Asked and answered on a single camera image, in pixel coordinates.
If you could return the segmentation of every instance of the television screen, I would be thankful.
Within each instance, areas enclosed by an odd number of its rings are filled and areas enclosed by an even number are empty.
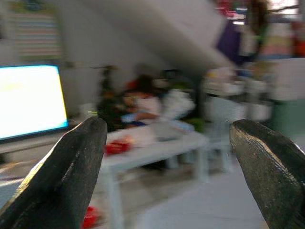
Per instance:
[[[56,66],[0,68],[0,140],[68,126]]]

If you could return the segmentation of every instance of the white shirt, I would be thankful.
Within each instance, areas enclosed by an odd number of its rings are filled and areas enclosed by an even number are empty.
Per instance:
[[[146,113],[160,116],[162,105],[158,97],[150,97],[147,99],[137,99],[137,106],[139,110],[145,110]],[[145,124],[151,124],[154,122],[153,119],[140,120]]]

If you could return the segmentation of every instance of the child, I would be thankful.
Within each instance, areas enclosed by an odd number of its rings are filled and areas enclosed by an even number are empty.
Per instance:
[[[153,95],[153,79],[150,76],[140,75],[137,80],[136,94],[138,99],[136,107],[132,110],[136,113],[136,118],[129,127],[149,125],[161,114],[161,102]]]

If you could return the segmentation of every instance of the floor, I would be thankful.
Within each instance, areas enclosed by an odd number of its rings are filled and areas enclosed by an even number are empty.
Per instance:
[[[210,170],[210,174],[217,175],[218,162]],[[125,218],[125,228],[134,229],[137,217],[146,209],[166,201],[196,183],[193,178],[193,166],[183,165],[178,169],[168,170],[164,175],[155,171],[133,169],[122,174],[121,195]],[[95,229],[109,229],[109,212],[106,192],[96,190],[90,205],[100,210],[104,219]]]

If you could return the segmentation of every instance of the white table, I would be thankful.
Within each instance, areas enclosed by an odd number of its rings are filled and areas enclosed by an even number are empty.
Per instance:
[[[190,150],[195,151],[195,175],[200,182],[208,179],[208,148],[209,140],[197,132],[189,132],[179,140],[158,142],[156,144],[133,149],[126,154],[104,157],[102,175],[106,176],[106,185],[110,203],[111,228],[123,229],[124,218],[121,207],[120,187],[117,173],[131,168],[165,160]]]

